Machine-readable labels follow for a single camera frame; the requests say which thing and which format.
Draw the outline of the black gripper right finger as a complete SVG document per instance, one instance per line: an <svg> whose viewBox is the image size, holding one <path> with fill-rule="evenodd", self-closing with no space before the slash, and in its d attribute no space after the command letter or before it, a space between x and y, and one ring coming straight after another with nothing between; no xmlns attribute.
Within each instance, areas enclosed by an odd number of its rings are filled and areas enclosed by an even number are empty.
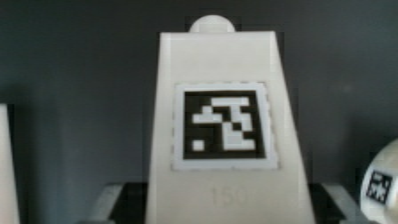
<svg viewBox="0 0 398 224"><path fill-rule="evenodd" d="M377 224L365 216L345 187L336 183L312 183L310 195L317 224Z"/></svg>

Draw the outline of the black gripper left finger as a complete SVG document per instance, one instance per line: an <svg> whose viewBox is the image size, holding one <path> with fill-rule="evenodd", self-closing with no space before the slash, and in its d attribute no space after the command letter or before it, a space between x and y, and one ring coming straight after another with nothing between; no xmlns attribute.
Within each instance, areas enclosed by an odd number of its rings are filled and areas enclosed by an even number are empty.
<svg viewBox="0 0 398 224"><path fill-rule="evenodd" d="M145 224L148 183L105 185L88 217L77 224Z"/></svg>

